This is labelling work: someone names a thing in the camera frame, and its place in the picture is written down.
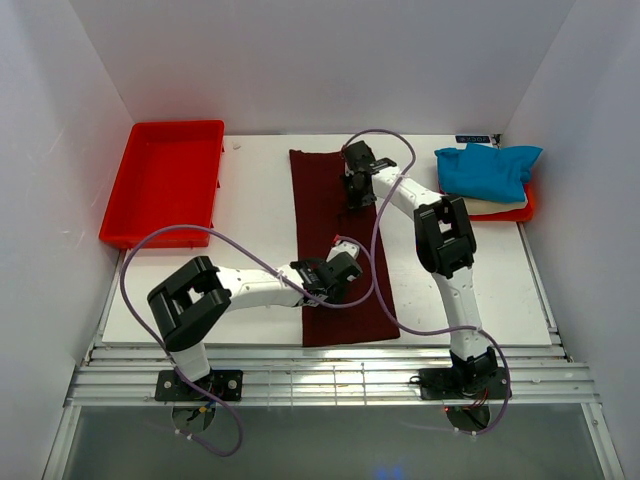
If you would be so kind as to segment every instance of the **cable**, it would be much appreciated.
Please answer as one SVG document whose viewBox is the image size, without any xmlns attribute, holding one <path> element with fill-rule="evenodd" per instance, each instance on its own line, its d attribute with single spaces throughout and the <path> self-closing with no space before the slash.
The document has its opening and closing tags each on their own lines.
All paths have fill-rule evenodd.
<svg viewBox="0 0 640 480">
<path fill-rule="evenodd" d="M 373 282 L 372 282 L 371 286 L 369 287 L 369 290 L 367 291 L 367 293 L 362 298 L 360 298 L 360 299 L 358 299 L 358 300 L 356 300 L 354 302 L 344 303 L 344 304 L 327 303 L 324 300 L 322 300 L 320 298 L 317 298 L 314 295 L 311 295 L 306 290 L 304 290 L 303 288 L 299 287 L 298 285 L 293 283 L 288 278 L 281 276 L 280 273 L 278 273 L 278 271 L 275 268 L 273 268 L 272 266 L 270 266 L 268 263 L 266 263 L 263 260 L 261 260 L 260 258 L 258 258 L 256 255 L 251 253 L 249 250 L 244 248 L 242 245 L 240 245 L 236 241 L 230 239 L 229 237 L 227 237 L 226 235 L 224 235 L 224 234 L 222 234 L 220 232 L 216 232 L 212 228 L 206 228 L 206 227 L 202 227 L 200 225 L 172 225 L 172 226 L 169 226 L 169 227 L 160 228 L 160 229 L 156 230 L 155 232 L 147 235 L 144 239 L 142 239 L 142 241 L 140 241 L 140 243 L 138 243 L 135 247 L 133 247 L 133 249 L 131 250 L 131 252 L 127 256 L 127 258 L 125 258 L 125 260 L 124 260 L 124 262 L 122 264 L 122 270 L 120 272 L 119 286 L 120 286 L 120 292 L 122 293 L 122 299 L 123 299 L 125 305 L 127 306 L 127 308 L 129 309 L 129 312 L 131 312 L 131 315 L 133 315 L 133 318 L 135 318 L 135 320 L 140 324 L 140 326 L 142 328 L 144 328 L 149 335 L 151 335 L 151 337 L 158 343 L 158 345 L 160 345 L 160 348 L 162 348 L 164 353 L 169 358 L 171 358 L 171 353 L 167 350 L 164 342 L 162 341 L 162 338 L 160 338 L 160 336 L 158 334 L 156 334 L 156 332 L 153 331 L 153 329 L 144 321 L 142 316 L 134 308 L 133 303 L 131 302 L 131 299 L 129 298 L 129 295 L 127 293 L 127 289 L 126 289 L 126 285 L 125 285 L 125 278 L 126 278 L 126 275 L 127 275 L 127 270 L 129 269 L 129 265 L 131 264 L 131 260 L 133 260 L 133 258 L 136 256 L 136 254 L 149 241 L 151 241 L 152 239 L 154 239 L 158 235 L 162 235 L 163 233 L 167 233 L 167 232 L 173 232 L 175 230 L 198 230 L 198 231 L 201 231 L 201 232 L 206 232 L 209 235 L 213 235 L 214 237 L 219 238 L 220 240 L 222 240 L 222 241 L 228 243 L 229 245 L 231 245 L 232 247 L 234 247 L 236 250 L 240 251 L 240 253 L 246 255 L 247 257 L 249 257 L 251 260 L 256 262 L 258 265 L 260 265 L 264 270 L 266 270 L 269 274 L 271 274 L 275 278 L 281 278 L 284 283 L 286 283 L 288 286 L 290 286 L 291 288 L 296 290 L 298 293 L 300 293 L 300 294 L 304 295 L 306 298 L 316 302 L 318 305 L 322 305 L 323 307 L 333 308 L 333 309 L 343 309 L 343 308 L 354 307 L 354 306 L 360 305 L 362 302 L 364 302 L 367 298 L 369 298 L 371 296 L 371 293 L 373 292 L 373 288 L 374 287 L 373 287 Z M 357 240 L 355 240 L 353 238 L 350 238 L 350 237 L 338 236 L 336 238 L 338 240 L 344 240 L 346 242 L 353 243 L 354 245 L 357 245 L 360 248 L 360 252 L 362 252 L 364 254 L 364 256 L 367 258 L 367 260 L 371 264 L 371 256 L 369 255 L 369 252 L 364 247 L 364 245 L 362 245 L 360 242 L 358 242 Z M 227 402 L 222 400 L 220 397 L 214 395 L 213 393 L 210 393 L 210 392 L 204 390 L 203 388 L 201 388 L 198 385 L 196 385 L 194 382 L 190 381 L 182 373 L 182 371 L 177 366 L 174 365 L 174 369 L 175 369 L 175 372 L 177 373 L 178 377 L 180 377 L 180 380 L 182 380 L 186 385 L 188 385 L 189 387 L 191 387 L 193 390 L 195 390 L 196 392 L 200 393 L 201 395 L 209 398 L 211 401 L 219 403 L 220 405 L 222 405 L 223 408 L 225 408 L 233 416 L 233 419 L 235 420 L 236 425 L 238 426 L 238 440 L 236 441 L 236 444 L 234 445 L 234 447 L 231 450 L 220 450 L 217 447 L 214 447 L 213 445 L 211 445 L 206 440 L 203 440 L 203 439 L 191 434 L 190 432 L 185 432 L 185 431 L 180 430 L 180 429 L 177 429 L 176 431 L 181 433 L 182 435 L 186 436 L 187 439 L 194 440 L 195 442 L 199 443 L 204 448 L 209 450 L 211 453 L 213 453 L 215 455 L 218 455 L 220 457 L 229 457 L 229 456 L 233 455 L 234 453 L 236 453 L 240 449 L 240 447 L 242 446 L 242 442 L 243 442 L 243 439 L 244 439 L 244 426 L 242 424 L 242 419 L 238 415 L 238 412 L 236 412 L 236 410 L 231 405 L 229 405 Z"/>
<path fill-rule="evenodd" d="M 385 135 L 391 135 L 393 137 L 396 137 L 398 140 L 400 140 L 402 143 L 404 143 L 407 146 L 407 148 L 409 149 L 409 152 L 411 153 L 411 161 L 400 172 L 400 175 L 398 175 L 396 180 L 393 182 L 393 185 L 391 186 L 391 189 L 389 190 L 389 193 L 384 198 L 384 200 L 382 202 L 382 205 L 380 206 L 380 210 L 378 211 L 378 214 L 376 215 L 376 220 L 375 220 L 375 222 L 373 224 L 373 233 L 371 235 L 371 246 L 370 246 L 370 249 L 369 249 L 369 253 L 371 254 L 371 275 L 373 277 L 373 287 L 374 287 L 374 290 L 376 292 L 376 297 L 378 298 L 378 302 L 380 303 L 380 307 L 382 307 L 382 310 L 384 311 L 384 313 L 387 316 L 387 318 L 395 326 L 397 326 L 400 330 L 404 330 L 405 332 L 411 333 L 413 335 L 431 337 L 431 336 L 435 336 L 435 335 L 442 335 L 442 334 L 445 334 L 445 333 L 453 333 L 453 332 L 459 332 L 459 331 L 463 331 L 463 330 L 472 330 L 472 331 L 477 331 L 479 334 L 481 334 L 487 340 L 489 340 L 489 342 L 495 347 L 496 351 L 500 355 L 500 359 L 502 360 L 502 363 L 504 365 L 505 378 L 506 378 L 506 381 L 507 381 L 507 383 L 506 383 L 507 394 L 505 395 L 504 402 L 502 403 L 502 407 L 500 408 L 500 411 L 498 412 L 498 415 L 496 416 L 496 419 L 493 422 L 491 422 L 491 424 L 488 425 L 487 428 L 477 432 L 478 435 L 489 433 L 490 431 L 492 431 L 495 428 L 495 426 L 500 422 L 500 420 L 502 420 L 502 417 L 504 417 L 504 414 L 507 411 L 507 405 L 509 404 L 509 392 L 511 391 L 511 375 L 510 375 L 510 372 L 509 372 L 509 367 L 507 365 L 507 359 L 505 358 L 502 349 L 500 348 L 498 343 L 495 341 L 495 339 L 491 335 L 489 335 L 489 333 L 487 333 L 485 330 L 483 330 L 481 328 L 473 327 L 471 325 L 463 325 L 463 326 L 459 326 L 459 327 L 442 328 L 440 330 L 433 330 L 433 331 L 430 331 L 430 332 L 423 332 L 423 331 L 420 331 L 420 330 L 414 330 L 413 328 L 406 327 L 405 325 L 402 325 L 400 322 L 398 322 L 398 320 L 393 316 L 393 314 L 389 310 L 389 307 L 387 307 L 387 304 L 386 304 L 384 298 L 382 297 L 382 292 L 380 291 L 380 285 L 378 283 L 378 272 L 376 271 L 376 243 L 377 243 L 377 240 L 378 240 L 378 234 L 379 234 L 379 230 L 380 230 L 380 220 L 382 219 L 382 215 L 383 215 L 385 209 L 387 208 L 387 205 L 391 201 L 391 198 L 393 197 L 393 194 L 398 189 L 398 186 L 400 185 L 400 182 L 406 176 L 406 174 L 409 172 L 409 170 L 415 165 L 417 156 L 416 156 L 416 151 L 413 148 L 413 145 L 411 145 L 411 143 L 409 143 L 409 141 L 406 138 L 404 138 L 399 133 L 396 133 L 396 132 L 391 131 L 391 130 L 383 129 L 383 128 L 370 128 L 370 129 L 363 130 L 361 132 L 356 133 L 351 138 L 349 138 L 349 140 L 347 140 L 347 142 L 344 144 L 342 149 L 344 150 L 356 138 L 358 138 L 358 137 L 360 137 L 362 135 L 368 134 L 368 133 L 382 133 L 382 134 L 385 134 Z"/>
</svg>

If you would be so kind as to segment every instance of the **brown fabric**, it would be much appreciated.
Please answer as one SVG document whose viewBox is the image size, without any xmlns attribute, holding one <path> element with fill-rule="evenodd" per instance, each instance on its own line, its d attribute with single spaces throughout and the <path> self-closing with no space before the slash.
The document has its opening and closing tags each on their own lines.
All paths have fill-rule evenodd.
<svg viewBox="0 0 640 480">
<path fill-rule="evenodd" d="M 375 206 L 357 211 L 347 209 L 347 199 L 340 175 L 344 159 L 340 153 L 303 153 L 291 150 L 291 177 L 296 209 L 298 258 L 325 258 L 337 234 L 355 238 L 369 248 Z M 382 295 L 395 315 L 389 271 L 380 237 L 376 250 L 376 268 Z M 362 297 L 371 284 L 371 269 L 364 257 L 358 257 L 363 276 L 353 282 L 346 302 Z M 302 345 L 328 345 L 373 342 L 398 338 L 400 331 L 385 316 L 375 293 L 357 307 L 331 310 L 304 307 L 302 310 Z"/>
</svg>

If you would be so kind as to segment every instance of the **black mounting base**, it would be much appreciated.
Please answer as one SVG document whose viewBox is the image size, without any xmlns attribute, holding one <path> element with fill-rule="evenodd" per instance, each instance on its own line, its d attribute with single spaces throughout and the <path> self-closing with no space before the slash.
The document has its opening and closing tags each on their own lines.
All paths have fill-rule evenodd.
<svg viewBox="0 0 640 480">
<path fill-rule="evenodd" d="M 211 370 L 209 375 L 195 384 L 226 402 L 238 402 L 242 398 L 242 370 Z M 154 398 L 158 402 L 207 400 L 204 395 L 180 380 L 173 370 L 163 370 L 158 374 Z"/>
<path fill-rule="evenodd" d="M 423 368 L 418 370 L 420 398 L 422 400 L 460 400 L 461 394 L 479 394 L 486 388 L 487 400 L 504 400 L 511 392 L 507 390 L 506 371 L 502 367 L 488 378 L 462 389 L 451 368 Z"/>
</svg>

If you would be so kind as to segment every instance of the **empty red tray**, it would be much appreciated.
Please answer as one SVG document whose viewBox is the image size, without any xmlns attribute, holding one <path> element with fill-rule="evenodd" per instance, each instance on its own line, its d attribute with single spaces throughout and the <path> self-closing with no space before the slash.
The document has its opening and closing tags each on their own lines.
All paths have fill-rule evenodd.
<svg viewBox="0 0 640 480">
<path fill-rule="evenodd" d="M 100 239 L 118 248 L 131 248 L 168 225 L 211 226 L 223 134 L 221 120 L 134 125 Z M 146 247 L 208 244 L 206 233 L 182 230 L 160 235 Z"/>
</svg>

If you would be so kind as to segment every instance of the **blue towel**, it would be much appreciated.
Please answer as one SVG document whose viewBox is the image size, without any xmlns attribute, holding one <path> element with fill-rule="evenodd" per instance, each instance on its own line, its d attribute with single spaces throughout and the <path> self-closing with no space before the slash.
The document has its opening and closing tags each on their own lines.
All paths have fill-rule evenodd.
<svg viewBox="0 0 640 480">
<path fill-rule="evenodd" d="M 542 149 L 519 146 L 501 150 L 476 143 L 467 148 L 436 150 L 438 180 L 446 193 L 500 203 L 525 200 L 523 184 Z"/>
</svg>

